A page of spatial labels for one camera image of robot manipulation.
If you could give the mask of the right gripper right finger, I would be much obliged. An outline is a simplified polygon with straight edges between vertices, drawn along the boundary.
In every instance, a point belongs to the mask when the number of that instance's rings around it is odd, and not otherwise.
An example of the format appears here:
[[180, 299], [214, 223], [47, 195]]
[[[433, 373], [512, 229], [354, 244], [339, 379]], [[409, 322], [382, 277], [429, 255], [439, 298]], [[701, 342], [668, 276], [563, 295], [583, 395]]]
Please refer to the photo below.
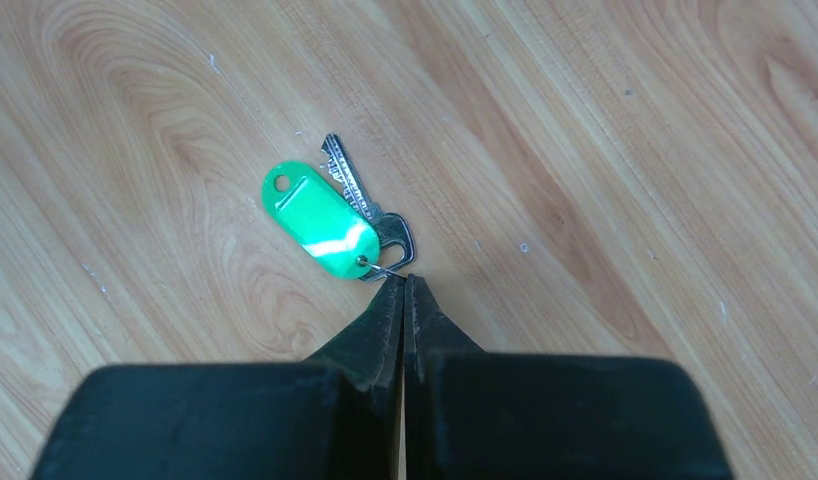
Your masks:
[[657, 358], [488, 352], [428, 283], [404, 297], [411, 479], [730, 479], [696, 384]]

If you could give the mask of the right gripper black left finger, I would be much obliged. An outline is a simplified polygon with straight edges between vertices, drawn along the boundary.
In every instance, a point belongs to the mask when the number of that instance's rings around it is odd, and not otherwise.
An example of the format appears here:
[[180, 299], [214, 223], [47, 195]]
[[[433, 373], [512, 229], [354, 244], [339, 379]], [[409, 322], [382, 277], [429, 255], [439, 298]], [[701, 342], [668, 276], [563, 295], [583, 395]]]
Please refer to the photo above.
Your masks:
[[297, 362], [120, 364], [89, 373], [34, 479], [393, 479], [403, 300], [387, 279]]

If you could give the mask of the green key tag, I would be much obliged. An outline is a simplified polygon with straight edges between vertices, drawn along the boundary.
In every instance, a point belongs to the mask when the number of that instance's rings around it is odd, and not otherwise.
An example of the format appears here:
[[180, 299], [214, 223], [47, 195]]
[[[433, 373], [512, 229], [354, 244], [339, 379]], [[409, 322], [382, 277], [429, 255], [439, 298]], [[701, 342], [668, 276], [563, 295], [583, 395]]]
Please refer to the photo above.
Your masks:
[[370, 283], [411, 264], [416, 249], [408, 223], [370, 198], [340, 136], [327, 134], [321, 150], [342, 189], [301, 161], [284, 161], [263, 182], [267, 214], [337, 278]]

